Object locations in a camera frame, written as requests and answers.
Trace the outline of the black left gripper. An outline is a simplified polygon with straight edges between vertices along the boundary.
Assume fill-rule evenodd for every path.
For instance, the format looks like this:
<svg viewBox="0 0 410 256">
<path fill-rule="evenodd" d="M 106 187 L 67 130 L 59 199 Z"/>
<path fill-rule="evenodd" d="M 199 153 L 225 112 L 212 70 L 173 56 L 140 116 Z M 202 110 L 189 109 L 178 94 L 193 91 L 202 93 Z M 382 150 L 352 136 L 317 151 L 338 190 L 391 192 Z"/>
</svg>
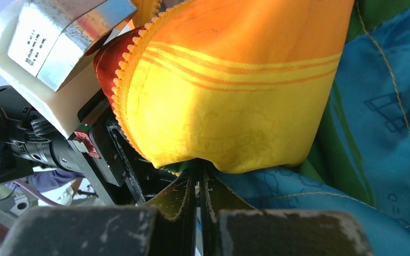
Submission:
<svg viewBox="0 0 410 256">
<path fill-rule="evenodd" d="M 143 205 L 177 179 L 130 146 L 102 91 L 86 102 L 78 118 L 68 142 L 105 205 Z"/>
</svg>

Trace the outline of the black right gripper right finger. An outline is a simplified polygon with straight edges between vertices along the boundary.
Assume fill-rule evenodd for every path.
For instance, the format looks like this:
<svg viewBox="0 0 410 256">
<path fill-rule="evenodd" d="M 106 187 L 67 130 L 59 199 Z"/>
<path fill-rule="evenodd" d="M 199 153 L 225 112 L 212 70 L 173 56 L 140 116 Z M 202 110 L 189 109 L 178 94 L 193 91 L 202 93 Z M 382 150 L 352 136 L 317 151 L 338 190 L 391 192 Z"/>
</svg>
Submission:
<svg viewBox="0 0 410 256">
<path fill-rule="evenodd" d="M 350 214 L 321 210 L 258 210 L 210 170 L 200 177 L 204 255 L 373 255 Z"/>
</svg>

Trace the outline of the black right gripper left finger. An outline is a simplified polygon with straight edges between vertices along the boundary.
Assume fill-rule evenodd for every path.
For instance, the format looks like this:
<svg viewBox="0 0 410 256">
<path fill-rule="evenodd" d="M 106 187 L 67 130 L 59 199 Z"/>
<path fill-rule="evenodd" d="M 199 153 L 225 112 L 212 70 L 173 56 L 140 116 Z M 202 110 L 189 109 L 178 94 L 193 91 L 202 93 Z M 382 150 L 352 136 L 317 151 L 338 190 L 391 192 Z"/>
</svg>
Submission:
<svg viewBox="0 0 410 256">
<path fill-rule="evenodd" d="M 0 255 L 194 255 L 195 181 L 182 173 L 142 206 L 30 209 Z"/>
</svg>

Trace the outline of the rainbow striped zip jacket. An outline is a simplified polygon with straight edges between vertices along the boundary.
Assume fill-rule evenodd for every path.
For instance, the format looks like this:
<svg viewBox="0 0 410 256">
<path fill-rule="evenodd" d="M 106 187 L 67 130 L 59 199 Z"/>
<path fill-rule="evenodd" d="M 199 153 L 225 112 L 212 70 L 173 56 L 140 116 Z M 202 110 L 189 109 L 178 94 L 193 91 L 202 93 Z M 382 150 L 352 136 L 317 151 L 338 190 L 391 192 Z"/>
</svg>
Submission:
<svg viewBox="0 0 410 256">
<path fill-rule="evenodd" d="M 135 1 L 94 58 L 132 148 L 260 209 L 340 210 L 410 255 L 410 1 Z"/>
</svg>

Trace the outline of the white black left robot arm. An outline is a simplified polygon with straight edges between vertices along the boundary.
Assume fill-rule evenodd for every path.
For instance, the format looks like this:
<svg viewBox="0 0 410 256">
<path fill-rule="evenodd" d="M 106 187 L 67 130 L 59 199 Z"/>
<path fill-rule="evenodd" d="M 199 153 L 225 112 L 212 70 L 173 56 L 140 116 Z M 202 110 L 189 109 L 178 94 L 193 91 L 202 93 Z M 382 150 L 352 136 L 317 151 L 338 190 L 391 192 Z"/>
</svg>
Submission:
<svg viewBox="0 0 410 256">
<path fill-rule="evenodd" d="M 36 166 L 82 173 L 105 205 L 180 201 L 194 187 L 189 177 L 154 168 L 130 147 L 101 93 L 76 116 L 78 127 L 62 135 L 14 88 L 1 86 L 0 183 Z"/>
</svg>

